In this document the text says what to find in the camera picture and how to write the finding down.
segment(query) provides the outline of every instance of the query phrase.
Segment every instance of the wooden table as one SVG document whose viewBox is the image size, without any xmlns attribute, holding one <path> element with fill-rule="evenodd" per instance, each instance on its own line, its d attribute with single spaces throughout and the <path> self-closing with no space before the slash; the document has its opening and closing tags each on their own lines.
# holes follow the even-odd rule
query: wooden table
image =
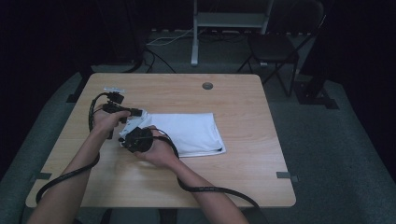
<svg viewBox="0 0 396 224">
<path fill-rule="evenodd" d="M 204 90 L 205 82 L 212 83 L 213 89 Z M 214 185 L 245 193 L 261 207 L 295 204 L 290 180 L 276 177 L 276 172 L 288 169 L 256 75 L 93 74 L 42 169 L 42 173 L 51 174 L 50 179 L 60 175 L 89 134 L 90 104 L 104 87 L 126 90 L 122 105 L 149 113 L 213 112 L 227 152 L 182 158 L 183 162 Z M 97 104 L 105 102 L 104 96 Z M 113 139 L 102 146 L 101 160 L 92 169 L 82 206 L 197 207 L 191 195 L 178 186 L 173 173 L 140 161 L 120 147 L 118 132 L 122 128 L 121 124 Z M 37 179 L 26 200 L 29 207 L 35 207 L 36 193 L 49 181 Z M 230 197 L 239 207 L 251 206 Z"/>
</svg>

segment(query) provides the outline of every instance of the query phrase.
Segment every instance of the forearm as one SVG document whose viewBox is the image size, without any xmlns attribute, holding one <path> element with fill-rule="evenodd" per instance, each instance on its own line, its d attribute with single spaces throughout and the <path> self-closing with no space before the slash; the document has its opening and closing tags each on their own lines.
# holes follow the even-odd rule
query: forearm
<svg viewBox="0 0 396 224">
<path fill-rule="evenodd" d="M 171 170 L 189 187 L 213 187 L 183 162 L 174 162 Z M 192 196 L 200 204 L 211 223 L 248 223 L 233 201 L 224 193 L 194 192 Z"/>
<path fill-rule="evenodd" d="M 63 174 L 91 164 L 107 134 L 92 130 Z M 85 171 L 50 188 L 37 205 L 29 223 L 72 223 L 81 205 L 90 173 L 91 170 Z"/>
</svg>

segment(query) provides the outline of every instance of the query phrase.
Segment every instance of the wrist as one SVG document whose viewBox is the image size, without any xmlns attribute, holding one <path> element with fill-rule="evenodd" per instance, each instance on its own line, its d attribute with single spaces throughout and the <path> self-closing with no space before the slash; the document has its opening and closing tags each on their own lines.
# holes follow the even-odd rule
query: wrist
<svg viewBox="0 0 396 224">
<path fill-rule="evenodd" d="M 93 129 L 90 132 L 91 136 L 95 136 L 103 139 L 107 139 L 109 134 L 110 132 L 108 130 L 100 128 L 99 126 L 93 127 Z"/>
</svg>

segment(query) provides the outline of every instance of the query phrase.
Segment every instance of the black device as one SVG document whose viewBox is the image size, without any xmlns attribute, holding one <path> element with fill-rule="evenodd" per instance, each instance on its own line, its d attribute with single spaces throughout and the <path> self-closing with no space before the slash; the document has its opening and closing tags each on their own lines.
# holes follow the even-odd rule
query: black device
<svg viewBox="0 0 396 224">
<path fill-rule="evenodd" d="M 98 96 L 96 96 L 92 100 L 90 112 L 88 115 L 88 124 L 89 124 L 90 131 L 93 128 L 93 114 L 96 112 L 93 110 L 95 108 L 96 101 L 99 99 L 99 97 L 101 97 L 103 95 L 107 96 L 108 101 L 107 101 L 107 104 L 104 104 L 101 109 L 103 109 L 107 113 L 116 113 L 116 112 L 119 112 L 122 110 L 126 110 L 126 111 L 131 112 L 131 116 L 136 116 L 136 117 L 142 116 L 143 110 L 136 109 L 136 108 L 127 108 L 127 107 L 123 107 L 120 105 L 122 103 L 124 97 L 118 91 L 103 92 L 103 93 L 100 93 Z M 120 122 L 126 123 L 126 118 L 120 119 Z M 111 139 L 111 138 L 113 138 L 113 131 L 110 132 L 110 135 L 108 136 L 107 139 Z"/>
<path fill-rule="evenodd" d="M 136 151 L 148 151 L 151 148 L 153 139 L 151 129 L 136 127 L 126 134 L 125 139 L 120 138 L 119 141 L 122 142 L 123 147 L 134 153 Z"/>
</svg>

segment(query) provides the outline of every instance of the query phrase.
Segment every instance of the gray carpet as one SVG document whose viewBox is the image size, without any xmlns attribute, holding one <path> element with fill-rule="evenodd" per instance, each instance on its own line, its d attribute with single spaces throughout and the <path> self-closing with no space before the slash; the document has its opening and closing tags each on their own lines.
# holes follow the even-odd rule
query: gray carpet
<svg viewBox="0 0 396 224">
<path fill-rule="evenodd" d="M 152 38 L 161 35 L 153 34 Z M 191 39 L 179 39 L 165 46 L 149 46 L 178 73 L 235 73 L 249 55 L 243 36 L 213 41 L 202 36 L 199 65 L 192 67 Z M 300 52 L 304 56 L 307 48 Z M 147 64 L 152 55 L 145 53 Z M 252 62 L 254 72 L 265 77 L 271 66 L 260 68 Z M 96 72 L 123 72 L 132 66 L 96 65 Z M 142 65 L 136 73 L 145 73 Z M 287 74 L 289 67 L 281 70 Z M 152 73 L 172 73 L 159 58 Z M 242 73 L 249 73 L 246 66 Z M 300 80 L 309 77 L 298 76 Z M 80 81 L 75 74 L 54 93 L 37 118 L 20 152 L 0 185 L 0 223 L 23 223 L 32 209 L 24 200 L 33 186 L 31 178 L 43 166 L 74 104 L 66 103 Z M 291 208 L 265 208 L 270 223 L 396 223 L 396 185 L 379 159 L 373 145 L 356 118 L 343 87 L 327 81 L 325 89 L 339 106 L 299 105 L 295 94 L 290 98 L 276 78 L 264 85 L 286 164 L 292 175 L 297 203 Z M 100 223 L 105 208 L 81 208 L 78 219 L 83 223 Z"/>
</svg>

